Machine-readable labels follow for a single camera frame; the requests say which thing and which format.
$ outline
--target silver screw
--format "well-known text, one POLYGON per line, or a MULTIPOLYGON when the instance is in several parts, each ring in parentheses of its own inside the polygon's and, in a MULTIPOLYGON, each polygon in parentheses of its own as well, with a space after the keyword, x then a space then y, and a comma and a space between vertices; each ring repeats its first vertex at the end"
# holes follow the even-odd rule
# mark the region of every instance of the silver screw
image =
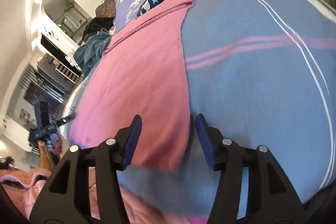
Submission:
POLYGON ((228 139, 228 138, 225 138, 225 139, 222 140, 222 144, 224 144, 224 145, 231 145, 232 144, 232 140, 228 139))
POLYGON ((268 148, 267 148, 267 146, 260 145, 260 146, 259 146, 259 151, 260 151, 260 152, 263 152, 263 153, 266 153, 266 152, 268 151, 268 148))
POLYGON ((116 139, 114 138, 109 138, 105 142, 107 145, 114 145, 116 143, 116 139))
POLYGON ((78 149, 79 149, 78 145, 73 145, 73 146, 70 147, 69 150, 70 150, 70 152, 73 152, 73 153, 74 153, 74 152, 77 152, 78 149))

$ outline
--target blue fleece blanket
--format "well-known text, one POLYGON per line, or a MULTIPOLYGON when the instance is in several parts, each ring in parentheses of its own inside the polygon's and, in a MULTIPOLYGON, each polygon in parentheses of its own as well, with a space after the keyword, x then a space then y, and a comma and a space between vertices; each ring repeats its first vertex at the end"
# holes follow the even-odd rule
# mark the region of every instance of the blue fleece blanket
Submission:
MULTIPOLYGON (((203 113, 241 146, 268 146, 308 201, 336 177, 335 15, 317 0, 193 1, 181 30, 193 119, 203 113)), ((219 172, 195 134, 179 172, 129 166, 118 177, 161 210, 209 216, 219 172)), ((245 170, 239 217, 247 189, 245 170)))
POLYGON ((105 28, 101 29, 98 34, 90 37, 86 44, 76 50, 73 57, 81 70, 84 77, 87 77, 92 68, 101 58, 111 41, 111 35, 105 28))

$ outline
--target pink blanket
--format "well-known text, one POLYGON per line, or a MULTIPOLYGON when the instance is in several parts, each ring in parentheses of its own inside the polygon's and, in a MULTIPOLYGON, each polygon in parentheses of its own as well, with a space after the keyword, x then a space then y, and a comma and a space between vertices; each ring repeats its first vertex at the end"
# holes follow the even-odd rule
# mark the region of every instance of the pink blanket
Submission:
POLYGON ((175 171, 189 138, 181 25, 191 0, 165 0, 113 36, 78 106, 69 138, 94 147, 142 117, 132 164, 175 171))

